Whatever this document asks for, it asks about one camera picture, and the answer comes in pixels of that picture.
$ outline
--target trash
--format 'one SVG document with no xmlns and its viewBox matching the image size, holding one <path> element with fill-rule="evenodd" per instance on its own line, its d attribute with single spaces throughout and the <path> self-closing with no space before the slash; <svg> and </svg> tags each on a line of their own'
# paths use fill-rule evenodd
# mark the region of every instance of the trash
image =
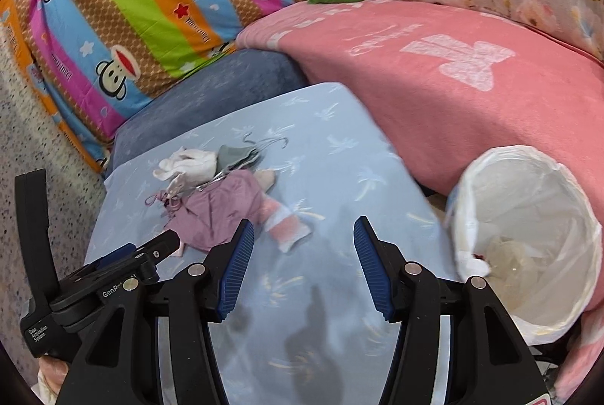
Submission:
<svg viewBox="0 0 604 405">
<path fill-rule="evenodd" d="M 602 227 L 566 166 L 528 146 L 491 149 L 451 193 L 461 279 L 485 277 L 528 345 L 551 343 L 579 318 L 602 264 Z"/>
</svg>

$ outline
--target colorful striped blanket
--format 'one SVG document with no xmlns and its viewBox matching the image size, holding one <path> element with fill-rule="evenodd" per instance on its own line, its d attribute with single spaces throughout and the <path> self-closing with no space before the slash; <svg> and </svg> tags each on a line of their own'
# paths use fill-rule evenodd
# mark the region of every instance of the colorful striped blanket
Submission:
<svg viewBox="0 0 604 405">
<path fill-rule="evenodd" d="M 2 0 L 1 11 L 24 74 L 100 171 L 126 119 L 232 52 L 245 26 L 297 1 Z"/>
</svg>

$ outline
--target blue-gray cushion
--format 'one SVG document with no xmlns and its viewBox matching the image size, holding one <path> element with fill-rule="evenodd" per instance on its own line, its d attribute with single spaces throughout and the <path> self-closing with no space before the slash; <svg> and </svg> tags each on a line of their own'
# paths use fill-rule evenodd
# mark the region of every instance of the blue-gray cushion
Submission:
<svg viewBox="0 0 604 405">
<path fill-rule="evenodd" d="M 109 172 L 187 130 L 307 84 L 285 54 L 246 49 L 225 56 L 125 122 L 116 133 Z"/>
</svg>

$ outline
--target purple garment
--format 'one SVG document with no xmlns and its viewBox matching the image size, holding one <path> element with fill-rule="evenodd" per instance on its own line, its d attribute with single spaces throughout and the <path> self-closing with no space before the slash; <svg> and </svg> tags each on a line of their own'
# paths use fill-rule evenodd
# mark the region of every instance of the purple garment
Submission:
<svg viewBox="0 0 604 405">
<path fill-rule="evenodd" d="M 166 207 L 174 230 L 185 245 L 210 251 L 231 241 L 242 219 L 259 221 L 262 190 L 249 170 L 235 170 L 224 180 L 195 191 Z"/>
</svg>

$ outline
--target red and white sticker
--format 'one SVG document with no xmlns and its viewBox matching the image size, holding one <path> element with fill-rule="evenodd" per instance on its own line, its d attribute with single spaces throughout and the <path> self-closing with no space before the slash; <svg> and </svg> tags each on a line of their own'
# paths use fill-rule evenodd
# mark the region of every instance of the red and white sticker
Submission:
<svg viewBox="0 0 604 405">
<path fill-rule="evenodd" d="M 527 405 L 552 405 L 552 399 L 550 398 L 550 394 L 546 393 L 528 402 Z"/>
</svg>

